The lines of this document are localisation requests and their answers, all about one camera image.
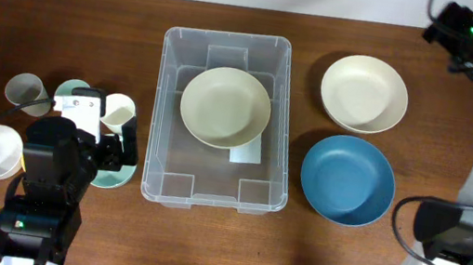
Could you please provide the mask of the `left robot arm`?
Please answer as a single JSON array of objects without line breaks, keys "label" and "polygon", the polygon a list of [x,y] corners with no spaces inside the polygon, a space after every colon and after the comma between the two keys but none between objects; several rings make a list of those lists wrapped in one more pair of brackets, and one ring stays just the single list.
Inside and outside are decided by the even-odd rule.
[{"label": "left robot arm", "polygon": [[26,129],[25,171],[10,182],[0,208],[0,265],[63,265],[92,181],[138,163],[134,118],[119,133],[100,131],[106,98],[101,89],[76,87],[51,100],[57,116]]}]

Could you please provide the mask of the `blue plate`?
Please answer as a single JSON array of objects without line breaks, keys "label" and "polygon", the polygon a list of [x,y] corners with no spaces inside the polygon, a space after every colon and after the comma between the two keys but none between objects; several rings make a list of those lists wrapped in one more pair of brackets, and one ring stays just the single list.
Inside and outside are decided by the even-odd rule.
[{"label": "blue plate", "polygon": [[372,224],[388,212],[396,193],[393,168],[367,140],[332,136],[313,145],[300,168],[311,207],[337,225]]}]

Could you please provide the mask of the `grey plastic cup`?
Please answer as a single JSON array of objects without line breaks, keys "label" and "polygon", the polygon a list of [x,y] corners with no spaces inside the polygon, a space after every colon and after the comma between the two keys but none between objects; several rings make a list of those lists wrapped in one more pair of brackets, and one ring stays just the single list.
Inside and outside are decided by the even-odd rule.
[{"label": "grey plastic cup", "polygon": [[[42,80],[33,73],[22,73],[11,78],[5,86],[5,95],[13,105],[29,101],[48,99]],[[41,117],[50,111],[50,102],[24,107],[23,111],[30,116]]]}]

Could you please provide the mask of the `cream plastic cup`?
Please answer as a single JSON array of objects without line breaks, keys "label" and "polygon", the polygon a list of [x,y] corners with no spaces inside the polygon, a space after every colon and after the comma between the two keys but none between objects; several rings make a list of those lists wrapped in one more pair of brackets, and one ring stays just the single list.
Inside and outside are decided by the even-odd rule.
[{"label": "cream plastic cup", "polygon": [[117,135],[122,134],[122,126],[136,116],[136,104],[125,94],[110,94],[106,98],[106,110],[100,121]]}]

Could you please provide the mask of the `cream plate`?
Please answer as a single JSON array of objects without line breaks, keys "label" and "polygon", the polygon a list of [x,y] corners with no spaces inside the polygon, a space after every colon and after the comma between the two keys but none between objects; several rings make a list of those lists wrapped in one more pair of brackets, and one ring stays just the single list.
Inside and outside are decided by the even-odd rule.
[{"label": "cream plate", "polygon": [[252,74],[220,67],[191,79],[182,92],[180,114],[197,140],[226,150],[262,135],[270,121],[271,103]]},{"label": "cream plate", "polygon": [[403,119],[408,91],[386,62],[362,55],[335,61],[325,71],[320,96],[325,112],[350,132],[376,134]]}]

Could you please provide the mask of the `green plastic cup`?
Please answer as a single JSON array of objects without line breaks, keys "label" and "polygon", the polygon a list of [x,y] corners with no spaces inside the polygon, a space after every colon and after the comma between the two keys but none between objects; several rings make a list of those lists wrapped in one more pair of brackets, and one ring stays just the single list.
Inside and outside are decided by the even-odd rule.
[{"label": "green plastic cup", "polygon": [[72,94],[72,90],[79,87],[89,87],[89,84],[84,80],[79,79],[67,80],[57,87],[54,96],[70,96]]}]

